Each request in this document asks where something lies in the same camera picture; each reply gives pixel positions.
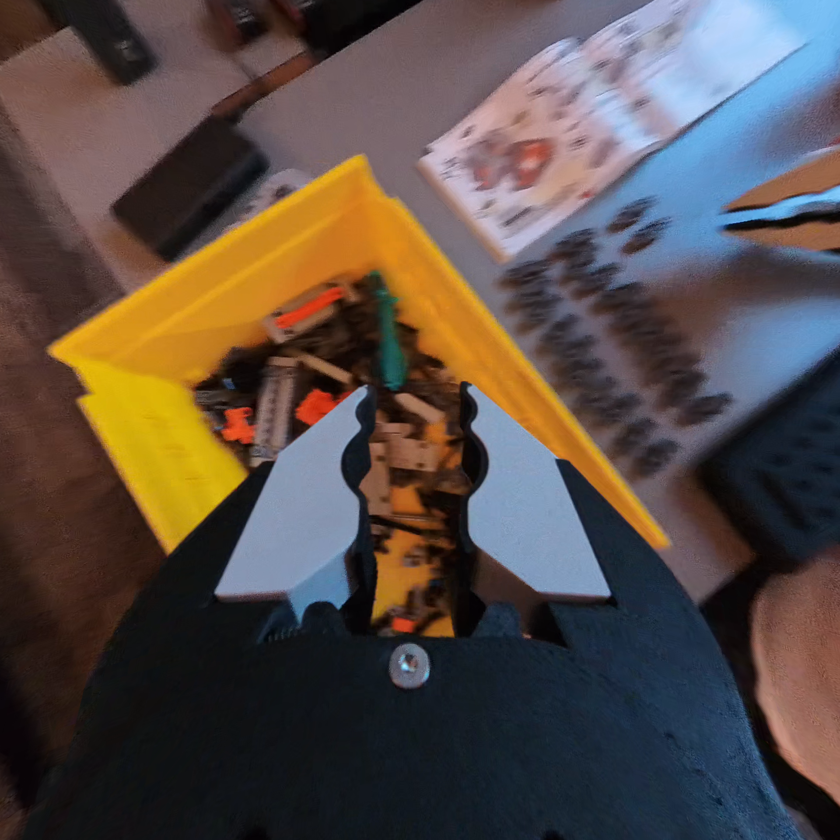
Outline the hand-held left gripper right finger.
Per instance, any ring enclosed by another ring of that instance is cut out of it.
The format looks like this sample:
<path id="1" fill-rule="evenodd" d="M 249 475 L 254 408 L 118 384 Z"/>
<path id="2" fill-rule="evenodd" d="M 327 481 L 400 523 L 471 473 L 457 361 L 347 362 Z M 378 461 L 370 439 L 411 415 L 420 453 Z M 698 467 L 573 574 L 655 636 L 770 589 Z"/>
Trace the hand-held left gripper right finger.
<path id="1" fill-rule="evenodd" d="M 602 606 L 612 592 L 560 459 L 476 385 L 459 386 L 461 498 L 456 635 L 499 605 L 514 633 L 547 632 L 554 605 Z"/>

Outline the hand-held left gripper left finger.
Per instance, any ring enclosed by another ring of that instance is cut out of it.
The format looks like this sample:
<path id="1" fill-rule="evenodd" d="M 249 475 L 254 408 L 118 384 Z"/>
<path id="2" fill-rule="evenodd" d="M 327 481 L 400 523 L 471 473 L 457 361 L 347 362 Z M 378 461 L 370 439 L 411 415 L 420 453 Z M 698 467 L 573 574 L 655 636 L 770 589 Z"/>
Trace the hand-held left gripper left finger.
<path id="1" fill-rule="evenodd" d="M 329 604 L 366 635 L 377 583 L 361 482 L 371 469 L 376 391 L 358 387 L 278 455 L 216 585 L 220 602 L 279 602 L 302 624 Z"/>

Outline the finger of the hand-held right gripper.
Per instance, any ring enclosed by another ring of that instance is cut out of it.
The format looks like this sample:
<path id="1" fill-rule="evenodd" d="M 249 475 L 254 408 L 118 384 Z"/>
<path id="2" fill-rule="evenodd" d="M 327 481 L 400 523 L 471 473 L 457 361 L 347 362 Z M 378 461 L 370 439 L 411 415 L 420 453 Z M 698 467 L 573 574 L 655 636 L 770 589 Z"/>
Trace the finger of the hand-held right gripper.
<path id="1" fill-rule="evenodd" d="M 779 223 L 726 225 L 722 233 L 751 245 L 771 249 L 794 249 L 808 254 L 839 254 L 839 214 L 809 215 Z"/>
<path id="2" fill-rule="evenodd" d="M 811 154 L 722 210 L 723 217 L 838 217 L 839 153 Z"/>

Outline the pile of mixed building parts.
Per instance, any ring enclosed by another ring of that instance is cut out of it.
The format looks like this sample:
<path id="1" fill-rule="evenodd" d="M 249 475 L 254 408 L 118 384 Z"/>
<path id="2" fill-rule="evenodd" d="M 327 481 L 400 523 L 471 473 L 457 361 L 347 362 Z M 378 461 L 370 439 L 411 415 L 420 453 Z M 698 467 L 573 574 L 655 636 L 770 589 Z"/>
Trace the pile of mixed building parts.
<path id="1" fill-rule="evenodd" d="M 264 318 L 266 338 L 229 349 L 194 385 L 193 399 L 217 438 L 253 471 L 275 462 L 352 391 L 372 385 L 372 462 L 361 489 L 374 552 L 385 562 L 373 632 L 450 634 L 448 577 L 459 499 L 468 486 L 458 386 L 445 364 L 421 348 L 394 296 L 408 374 L 399 392 L 384 388 L 375 300 L 365 278 L 339 276 L 282 304 Z"/>

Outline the yellow plastic bin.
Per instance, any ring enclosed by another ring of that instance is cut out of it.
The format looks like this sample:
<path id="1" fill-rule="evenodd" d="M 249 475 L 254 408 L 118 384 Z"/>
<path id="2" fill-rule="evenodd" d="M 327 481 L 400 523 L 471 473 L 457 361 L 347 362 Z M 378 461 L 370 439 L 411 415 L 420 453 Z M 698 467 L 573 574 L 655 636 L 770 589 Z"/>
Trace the yellow plastic bin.
<path id="1" fill-rule="evenodd" d="M 330 280 L 378 271 L 406 339 L 443 365 L 410 374 L 441 395 L 459 434 L 459 386 L 476 386 L 570 461 L 656 549 L 669 539 L 425 228 L 381 188 L 363 155 L 200 249 L 55 342 L 84 389 L 79 406 L 162 548 L 171 553 L 245 479 L 243 456 L 211 430 L 194 388 L 232 350 L 268 341 L 265 317 Z"/>

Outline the rows of grey track links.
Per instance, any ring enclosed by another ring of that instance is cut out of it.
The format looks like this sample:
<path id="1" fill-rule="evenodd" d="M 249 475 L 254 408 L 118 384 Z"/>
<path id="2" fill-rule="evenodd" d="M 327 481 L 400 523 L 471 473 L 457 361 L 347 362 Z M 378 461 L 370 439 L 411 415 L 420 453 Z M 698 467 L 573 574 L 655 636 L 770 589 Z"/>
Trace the rows of grey track links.
<path id="1" fill-rule="evenodd" d="M 607 453 L 633 479 L 657 476 L 680 454 L 679 435 L 724 415 L 734 395 L 713 391 L 701 353 L 628 260 L 656 245 L 670 218 L 656 196 L 620 206 L 602 227 L 581 227 L 498 280 L 506 311 L 531 334 L 573 414 L 608 436 Z"/>

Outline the grey desk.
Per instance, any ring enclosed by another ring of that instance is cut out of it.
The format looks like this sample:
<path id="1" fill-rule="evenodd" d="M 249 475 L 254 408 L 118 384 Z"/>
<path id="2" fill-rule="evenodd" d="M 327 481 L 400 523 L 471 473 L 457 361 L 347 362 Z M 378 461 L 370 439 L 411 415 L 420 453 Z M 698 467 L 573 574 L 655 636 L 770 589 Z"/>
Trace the grey desk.
<path id="1" fill-rule="evenodd" d="M 427 142 L 449 130 L 543 47 L 583 39 L 643 2 L 421 2 L 245 113 L 243 129 L 275 169 L 320 175 L 365 154 L 509 331 L 516 319 L 500 266 L 417 169 Z M 732 407 L 684 429 L 659 476 L 633 481 L 666 530 L 664 557 L 704 601 L 751 552 L 698 486 L 694 464 L 744 417 L 838 345 L 838 261 L 722 236 L 720 210 L 838 135 L 838 2 L 776 2 L 805 47 L 678 140 L 648 157 L 578 215 L 534 244 L 543 255 L 567 231 L 607 223 L 654 196 L 668 229 L 631 257 L 621 280 L 654 286 L 712 392 Z"/>

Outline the green plastic tool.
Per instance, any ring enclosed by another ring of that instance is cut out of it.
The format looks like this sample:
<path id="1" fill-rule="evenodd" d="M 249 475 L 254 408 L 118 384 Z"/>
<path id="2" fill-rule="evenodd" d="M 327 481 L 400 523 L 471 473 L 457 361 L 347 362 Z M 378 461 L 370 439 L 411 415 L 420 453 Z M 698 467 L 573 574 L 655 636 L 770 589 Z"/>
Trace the green plastic tool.
<path id="1" fill-rule="evenodd" d="M 385 389 L 399 392 L 407 380 L 408 366 L 397 328 L 397 299 L 382 274 L 373 270 L 365 278 L 376 306 L 379 328 L 378 364 L 380 380 Z"/>

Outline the printed instruction booklet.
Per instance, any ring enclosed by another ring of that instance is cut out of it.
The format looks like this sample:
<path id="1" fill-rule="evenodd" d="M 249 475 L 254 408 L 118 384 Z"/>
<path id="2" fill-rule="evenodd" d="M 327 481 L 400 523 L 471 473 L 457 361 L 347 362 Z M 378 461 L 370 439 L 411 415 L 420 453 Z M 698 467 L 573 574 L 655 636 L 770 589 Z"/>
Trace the printed instruction booklet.
<path id="1" fill-rule="evenodd" d="M 539 52 L 418 168 L 504 264 L 804 45 L 773 2 L 651 2 Z"/>

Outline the black dimpled pad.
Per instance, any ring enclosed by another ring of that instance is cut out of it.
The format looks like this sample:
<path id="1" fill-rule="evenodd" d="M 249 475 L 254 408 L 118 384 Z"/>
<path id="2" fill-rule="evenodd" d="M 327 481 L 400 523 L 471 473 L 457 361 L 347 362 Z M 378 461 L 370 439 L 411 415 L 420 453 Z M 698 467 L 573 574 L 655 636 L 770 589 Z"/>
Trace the black dimpled pad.
<path id="1" fill-rule="evenodd" d="M 757 560 L 793 571 L 839 537 L 839 349 L 717 444 L 699 483 Z"/>

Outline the person's leg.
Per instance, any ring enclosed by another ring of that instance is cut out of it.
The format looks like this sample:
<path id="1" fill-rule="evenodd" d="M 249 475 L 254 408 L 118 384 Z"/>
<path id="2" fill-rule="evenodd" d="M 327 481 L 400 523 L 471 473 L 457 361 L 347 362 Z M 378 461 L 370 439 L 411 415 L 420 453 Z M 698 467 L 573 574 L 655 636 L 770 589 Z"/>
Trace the person's leg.
<path id="1" fill-rule="evenodd" d="M 839 803 L 839 568 L 774 575 L 751 609 L 755 696 L 780 755 Z"/>

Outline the grey power adapter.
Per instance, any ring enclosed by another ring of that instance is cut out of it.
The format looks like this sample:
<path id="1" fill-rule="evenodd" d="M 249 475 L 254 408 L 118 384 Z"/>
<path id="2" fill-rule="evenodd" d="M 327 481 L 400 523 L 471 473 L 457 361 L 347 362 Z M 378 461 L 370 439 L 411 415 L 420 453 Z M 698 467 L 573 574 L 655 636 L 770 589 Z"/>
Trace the grey power adapter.
<path id="1" fill-rule="evenodd" d="M 312 178 L 309 175 L 298 170 L 285 170 L 273 174 L 259 185 L 248 205 L 249 210 L 253 214 L 261 214 L 311 182 Z"/>

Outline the black box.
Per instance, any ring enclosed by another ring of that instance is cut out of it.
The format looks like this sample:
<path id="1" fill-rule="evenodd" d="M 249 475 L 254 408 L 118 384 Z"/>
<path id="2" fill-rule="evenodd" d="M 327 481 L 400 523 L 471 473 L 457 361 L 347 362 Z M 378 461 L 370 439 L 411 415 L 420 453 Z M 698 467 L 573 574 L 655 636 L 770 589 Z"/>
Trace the black box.
<path id="1" fill-rule="evenodd" d="M 147 249 L 173 261 L 269 169 L 232 122 L 205 117 L 110 207 Z"/>

